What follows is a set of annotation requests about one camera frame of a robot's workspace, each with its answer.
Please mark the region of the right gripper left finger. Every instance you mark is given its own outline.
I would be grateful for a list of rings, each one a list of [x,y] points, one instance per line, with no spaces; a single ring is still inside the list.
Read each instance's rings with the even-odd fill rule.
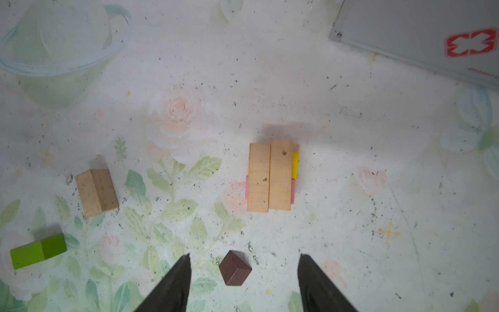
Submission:
[[[191,287],[191,258],[181,256],[135,312],[186,312]]]

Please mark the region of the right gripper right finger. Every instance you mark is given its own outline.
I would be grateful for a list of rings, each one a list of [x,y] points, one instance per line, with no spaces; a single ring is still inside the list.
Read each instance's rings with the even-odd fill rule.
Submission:
[[[310,255],[300,255],[298,281],[305,312],[357,312]]]

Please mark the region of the natural wood block with hole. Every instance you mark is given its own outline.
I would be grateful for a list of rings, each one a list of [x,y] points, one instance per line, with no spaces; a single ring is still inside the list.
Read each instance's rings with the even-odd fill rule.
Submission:
[[[292,157],[299,145],[292,140],[272,140],[270,145],[269,209],[289,211],[292,199]]]

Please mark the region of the yellow wood block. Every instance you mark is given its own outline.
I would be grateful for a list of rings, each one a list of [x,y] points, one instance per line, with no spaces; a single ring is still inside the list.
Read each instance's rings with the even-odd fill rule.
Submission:
[[[296,180],[298,178],[298,168],[300,162],[300,154],[298,152],[294,152],[292,154],[292,179]]]

